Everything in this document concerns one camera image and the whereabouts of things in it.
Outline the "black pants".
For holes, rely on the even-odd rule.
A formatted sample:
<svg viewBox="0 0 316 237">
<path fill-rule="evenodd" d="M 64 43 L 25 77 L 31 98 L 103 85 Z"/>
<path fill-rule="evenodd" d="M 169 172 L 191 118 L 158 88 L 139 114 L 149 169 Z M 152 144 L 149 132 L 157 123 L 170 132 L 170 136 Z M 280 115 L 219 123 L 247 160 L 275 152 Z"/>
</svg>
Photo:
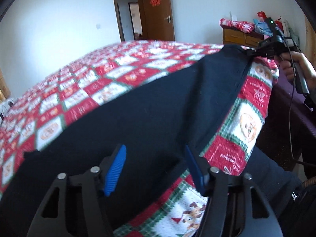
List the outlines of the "black pants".
<svg viewBox="0 0 316 237">
<path fill-rule="evenodd" d="M 31 201 L 32 215 L 26 236 L 113 236 L 114 230 L 153 204 L 187 168 L 185 146 L 201 153 L 206 139 L 215 134 L 226 118 L 245 82 L 252 58 L 243 48 L 222 48 L 193 64 L 189 72 L 173 80 L 189 84 L 176 87 L 175 123 L 166 123 L 176 109 L 167 106 L 166 116 L 153 103 L 141 101 L 132 108 L 132 120 L 122 107 L 139 101 L 142 87 L 115 99 L 107 109 L 77 122 L 55 144 L 28 155 L 18 168 L 13 184 L 22 183 L 27 198 L 35 184 L 40 194 Z M 126 161 L 116 189 L 106 197 L 101 190 L 99 165 L 116 146 L 126 146 Z"/>
</svg>

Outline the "blue folded cloth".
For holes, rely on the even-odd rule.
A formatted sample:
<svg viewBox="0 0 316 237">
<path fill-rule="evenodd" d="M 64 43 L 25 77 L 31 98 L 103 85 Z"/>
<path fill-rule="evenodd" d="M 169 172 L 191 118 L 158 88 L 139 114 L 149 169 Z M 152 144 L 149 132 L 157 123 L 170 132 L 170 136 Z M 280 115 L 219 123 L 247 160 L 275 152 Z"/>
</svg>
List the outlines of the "blue folded cloth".
<svg viewBox="0 0 316 237">
<path fill-rule="evenodd" d="M 266 35 L 269 37 L 273 36 L 272 31 L 270 30 L 269 26 L 265 22 L 257 22 L 254 25 L 254 31 L 261 35 Z"/>
</svg>

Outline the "red plaid folded cloth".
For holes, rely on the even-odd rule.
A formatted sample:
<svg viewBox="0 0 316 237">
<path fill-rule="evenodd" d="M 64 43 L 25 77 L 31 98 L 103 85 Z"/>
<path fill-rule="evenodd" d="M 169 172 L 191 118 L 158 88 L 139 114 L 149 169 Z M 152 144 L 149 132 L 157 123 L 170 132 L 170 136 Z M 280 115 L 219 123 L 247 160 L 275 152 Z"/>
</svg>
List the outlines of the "red plaid folded cloth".
<svg viewBox="0 0 316 237">
<path fill-rule="evenodd" d="M 255 24 L 251 22 L 234 21 L 234 20 L 229 20 L 229 19 L 224 19 L 224 18 L 220 19 L 220 26 L 235 28 L 244 33 L 250 33 L 254 31 L 254 28 L 255 28 Z"/>
</svg>

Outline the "wooden dresser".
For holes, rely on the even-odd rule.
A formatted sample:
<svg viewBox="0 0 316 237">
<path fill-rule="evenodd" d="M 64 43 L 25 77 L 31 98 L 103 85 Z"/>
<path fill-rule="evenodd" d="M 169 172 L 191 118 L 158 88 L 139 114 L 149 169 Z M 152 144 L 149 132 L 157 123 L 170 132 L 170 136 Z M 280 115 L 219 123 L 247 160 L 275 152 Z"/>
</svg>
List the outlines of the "wooden dresser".
<svg viewBox="0 0 316 237">
<path fill-rule="evenodd" d="M 264 36 L 256 32 L 244 33 L 238 29 L 223 27 L 222 28 L 223 44 L 238 44 L 255 48 L 264 40 Z"/>
</svg>

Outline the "red checkered cartoon bedspread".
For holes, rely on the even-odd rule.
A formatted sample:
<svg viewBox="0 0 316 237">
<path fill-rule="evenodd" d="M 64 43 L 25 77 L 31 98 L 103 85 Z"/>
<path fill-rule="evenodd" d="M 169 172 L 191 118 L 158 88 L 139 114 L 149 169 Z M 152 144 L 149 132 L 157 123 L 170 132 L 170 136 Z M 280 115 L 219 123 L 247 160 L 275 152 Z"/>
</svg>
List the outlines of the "red checkered cartoon bedspread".
<svg viewBox="0 0 316 237">
<path fill-rule="evenodd" d="M 173 80 L 180 73 L 189 72 L 193 64 L 205 56 L 217 54 L 220 44 L 192 44 L 170 41 L 129 41 L 107 45 L 85 55 L 42 82 L 28 89 L 12 101 L 13 106 L 3 112 L 1 121 L 1 236 L 26 236 L 32 215 L 31 201 L 40 194 L 35 184 L 27 197 L 22 183 L 13 184 L 18 168 L 26 166 L 27 156 L 38 150 L 43 155 L 66 130 L 77 130 L 76 124 L 87 116 L 96 115 L 97 109 L 110 108 L 113 101 L 139 88 L 146 88 L 139 101 L 129 100 L 122 107 L 127 119 L 132 120 L 132 108 L 141 101 L 161 105 L 162 116 L 167 106 L 176 109 L 176 87 L 184 91 L 189 82 Z M 277 82 L 279 70 L 271 59 L 257 57 L 247 72 L 245 83 L 222 125 L 206 139 L 201 154 L 228 174 L 238 175 L 250 158 L 256 139 L 267 117 L 272 86 Z M 180 108 L 166 123 L 175 123 Z M 158 200 L 150 204 L 138 217 L 117 230 L 117 236 L 193 236 L 200 224 L 200 213 L 205 198 L 193 190 L 188 171 Z"/>
</svg>

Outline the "brown wooden door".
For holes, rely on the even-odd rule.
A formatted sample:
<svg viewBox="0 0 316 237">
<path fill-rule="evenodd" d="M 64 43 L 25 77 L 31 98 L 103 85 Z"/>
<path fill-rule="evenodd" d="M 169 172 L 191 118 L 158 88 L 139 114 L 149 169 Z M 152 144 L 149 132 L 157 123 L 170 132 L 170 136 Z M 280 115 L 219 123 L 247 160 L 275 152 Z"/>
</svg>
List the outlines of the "brown wooden door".
<svg viewBox="0 0 316 237">
<path fill-rule="evenodd" d="M 152 7 L 150 0 L 143 0 L 147 34 L 151 40 L 174 41 L 174 25 L 170 0 L 162 0 L 157 7 Z M 171 16 L 171 23 L 164 20 Z"/>
</svg>

